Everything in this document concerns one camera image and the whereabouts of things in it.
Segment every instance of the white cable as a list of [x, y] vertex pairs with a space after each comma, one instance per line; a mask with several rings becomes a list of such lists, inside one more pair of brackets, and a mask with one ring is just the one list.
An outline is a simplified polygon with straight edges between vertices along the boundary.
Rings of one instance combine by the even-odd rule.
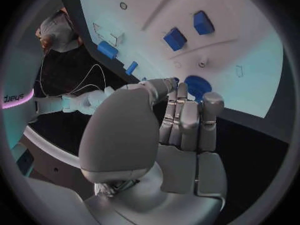
[[[88, 73], [86, 74], [86, 76], [83, 78], [83, 80], [70, 92], [66, 92], [66, 93], [63, 93], [63, 94], [60, 94], [60, 95], [56, 95], [56, 96], [49, 96], [48, 94], [45, 93], [44, 89], [43, 89], [43, 85], [42, 85], [42, 71], [43, 71], [43, 65], [44, 65], [44, 60], [45, 60], [45, 57], [44, 59], [42, 60], [42, 63], [41, 63], [41, 66], [40, 66], [40, 73], [39, 73], [39, 85], [40, 85], [40, 89], [42, 91], [42, 93], [48, 97], [48, 98], [57, 98], [57, 97], [60, 97], [62, 95], [65, 95], [65, 94], [71, 94], [71, 93], [74, 93], [74, 92], [78, 92], [79, 90], [81, 90], [82, 88], [78, 89], [77, 88], [86, 80], [86, 78], [88, 77], [88, 75], [90, 74], [90, 72], [93, 70], [94, 67], [98, 67], [101, 69], [101, 72], [102, 72], [102, 76], [103, 76], [103, 80], [104, 80], [104, 88], [106, 88], [106, 79], [105, 79], [105, 75], [104, 75], [104, 72], [103, 72], [103, 69], [102, 67], [99, 65], [99, 64], [94, 64], [91, 69], [88, 71]], [[94, 84], [89, 84], [88, 86], [95, 86], [97, 87], [99, 90], [101, 90], [98, 86], [94, 85]]]

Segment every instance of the curved white surface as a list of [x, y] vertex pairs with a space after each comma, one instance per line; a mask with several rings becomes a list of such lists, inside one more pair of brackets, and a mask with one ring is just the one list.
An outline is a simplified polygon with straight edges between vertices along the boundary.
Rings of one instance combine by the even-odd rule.
[[31, 127], [27, 126], [24, 135], [37, 147], [43, 150], [45, 153], [50, 156], [60, 160], [65, 164], [69, 164], [73, 167], [80, 169], [79, 158], [75, 155], [72, 155], [69, 152], [66, 152], [59, 147], [53, 145], [51, 142], [47, 141], [36, 133]]
[[[116, 43], [117, 59], [133, 61], [138, 79], [189, 75], [207, 79], [225, 107], [264, 118], [281, 78], [283, 45], [270, 22], [250, 0], [80, 0], [90, 37]], [[127, 9], [120, 8], [120, 3]], [[215, 32], [199, 35], [193, 14], [203, 10]], [[187, 38], [172, 51], [164, 35], [177, 27]], [[205, 67], [199, 67], [208, 58]]]

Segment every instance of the cable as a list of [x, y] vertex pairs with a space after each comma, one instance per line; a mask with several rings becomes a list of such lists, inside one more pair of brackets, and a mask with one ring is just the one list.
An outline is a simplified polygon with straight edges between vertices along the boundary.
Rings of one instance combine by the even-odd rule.
[[88, 71], [88, 73], [86, 74], [86, 76], [83, 78], [83, 80], [70, 92], [66, 92], [66, 93], [63, 93], [63, 94], [60, 94], [60, 95], [55, 95], [55, 96], [50, 96], [48, 94], [45, 93], [44, 91], [44, 88], [43, 88], [43, 85], [42, 85], [42, 71], [43, 71], [43, 65], [44, 65], [44, 61], [45, 61], [45, 56], [42, 60], [42, 63], [41, 63], [41, 66], [40, 66], [40, 73], [39, 73], [39, 86], [40, 86], [40, 89], [42, 91], [42, 93], [48, 97], [48, 98], [57, 98], [57, 97], [60, 97], [62, 95], [65, 95], [65, 94], [71, 94], [71, 93], [74, 93], [74, 92], [78, 92], [79, 90], [83, 89], [83, 88], [86, 88], [87, 86], [94, 86], [96, 88], [98, 88], [99, 90], [101, 90], [98, 86], [94, 85], [94, 84], [88, 84], [80, 89], [77, 89], [78, 87], [80, 87], [80, 85], [86, 80], [86, 78], [88, 77], [88, 75], [90, 74], [90, 72], [93, 70], [94, 67], [98, 67], [101, 69], [101, 72], [102, 72], [102, 76], [103, 76], [103, 80], [104, 80], [104, 88], [106, 88], [106, 79], [105, 79], [105, 75], [104, 75], [104, 72], [103, 72], [103, 69], [102, 67], [99, 65], [99, 64], [94, 64], [91, 69]]

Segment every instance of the blue disc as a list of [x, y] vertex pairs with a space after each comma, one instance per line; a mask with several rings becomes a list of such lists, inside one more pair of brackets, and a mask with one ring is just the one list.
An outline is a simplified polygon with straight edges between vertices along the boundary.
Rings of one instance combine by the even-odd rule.
[[201, 102], [205, 93], [212, 91], [211, 84], [199, 76], [188, 76], [184, 83], [187, 84], [187, 91], [195, 97], [196, 102]]

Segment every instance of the blue block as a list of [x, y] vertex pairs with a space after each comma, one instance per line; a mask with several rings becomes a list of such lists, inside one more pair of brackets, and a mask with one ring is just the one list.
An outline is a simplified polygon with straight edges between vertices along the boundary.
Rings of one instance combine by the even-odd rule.
[[100, 51], [101, 53], [103, 53], [104, 55], [109, 57], [110, 59], [115, 59], [118, 54], [118, 50], [116, 48], [114, 48], [113, 46], [111, 46], [106, 41], [100, 42], [98, 44], [97, 49], [98, 49], [98, 51]]
[[205, 93], [212, 91], [211, 84], [199, 76], [188, 76], [184, 83], [187, 84], [187, 91], [195, 97], [195, 101], [200, 103]]
[[200, 35], [211, 34], [215, 31], [214, 25], [204, 11], [194, 15], [193, 25]]
[[126, 70], [125, 73], [128, 76], [130, 76], [133, 73], [133, 71], [136, 69], [137, 66], [138, 66], [138, 63], [136, 61], [133, 61], [132, 64], [129, 66], [129, 68]]
[[183, 36], [176, 27], [171, 29], [171, 31], [169, 31], [163, 39], [167, 42], [171, 49], [173, 49], [173, 51], [181, 49], [187, 42], [185, 36]]

